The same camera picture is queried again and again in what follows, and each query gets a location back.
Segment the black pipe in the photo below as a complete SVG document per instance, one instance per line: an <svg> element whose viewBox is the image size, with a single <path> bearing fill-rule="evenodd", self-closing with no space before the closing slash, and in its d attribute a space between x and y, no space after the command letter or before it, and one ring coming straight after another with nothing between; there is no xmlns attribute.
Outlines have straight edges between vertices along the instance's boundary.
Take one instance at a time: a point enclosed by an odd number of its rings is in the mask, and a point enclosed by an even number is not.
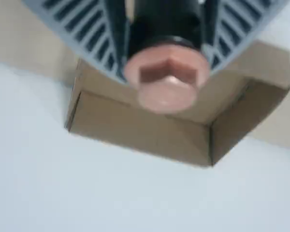
<svg viewBox="0 0 290 232"><path fill-rule="evenodd" d="M135 0L129 57L158 44L201 49L202 9L197 0Z"/></svg>

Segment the white surface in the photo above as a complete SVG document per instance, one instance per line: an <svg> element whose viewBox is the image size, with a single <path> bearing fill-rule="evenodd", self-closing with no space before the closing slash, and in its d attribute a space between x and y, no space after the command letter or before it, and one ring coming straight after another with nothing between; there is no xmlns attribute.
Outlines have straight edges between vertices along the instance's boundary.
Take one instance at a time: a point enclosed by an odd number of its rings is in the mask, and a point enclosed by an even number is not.
<svg viewBox="0 0 290 232"><path fill-rule="evenodd" d="M202 170L72 136L70 91L0 66L0 232L290 232L290 151Z"/></svg>
<svg viewBox="0 0 290 232"><path fill-rule="evenodd" d="M290 2L261 33L259 39L290 50Z"/></svg>

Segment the black cylinder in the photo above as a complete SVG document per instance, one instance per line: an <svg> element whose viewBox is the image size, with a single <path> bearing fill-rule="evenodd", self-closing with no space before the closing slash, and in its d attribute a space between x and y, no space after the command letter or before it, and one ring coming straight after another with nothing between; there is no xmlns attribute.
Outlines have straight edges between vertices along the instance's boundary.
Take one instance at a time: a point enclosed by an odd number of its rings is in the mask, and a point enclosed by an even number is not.
<svg viewBox="0 0 290 232"><path fill-rule="evenodd" d="M157 44L200 50L202 11L197 0L135 0L129 56Z"/></svg>

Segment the hexagonal nut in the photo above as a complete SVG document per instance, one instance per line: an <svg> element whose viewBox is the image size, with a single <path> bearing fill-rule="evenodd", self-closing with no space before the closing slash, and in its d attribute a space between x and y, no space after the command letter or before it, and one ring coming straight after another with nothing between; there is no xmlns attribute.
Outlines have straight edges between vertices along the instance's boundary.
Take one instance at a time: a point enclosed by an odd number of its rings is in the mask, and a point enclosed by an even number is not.
<svg viewBox="0 0 290 232"><path fill-rule="evenodd" d="M128 82L138 90L140 105L157 114L190 108L209 78L203 55L179 45L160 45L134 55L125 67Z"/></svg>

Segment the brown cardboard box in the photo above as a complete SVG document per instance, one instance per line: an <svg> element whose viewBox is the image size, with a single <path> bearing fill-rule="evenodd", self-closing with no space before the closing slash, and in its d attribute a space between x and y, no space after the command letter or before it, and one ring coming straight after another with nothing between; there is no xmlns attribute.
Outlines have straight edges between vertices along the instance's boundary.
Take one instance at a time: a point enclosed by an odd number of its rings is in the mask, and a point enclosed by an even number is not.
<svg viewBox="0 0 290 232"><path fill-rule="evenodd" d="M193 109L159 116L135 92L78 66L66 127L73 133L168 159L211 166L262 122L290 90L290 53L255 43L213 76Z"/></svg>

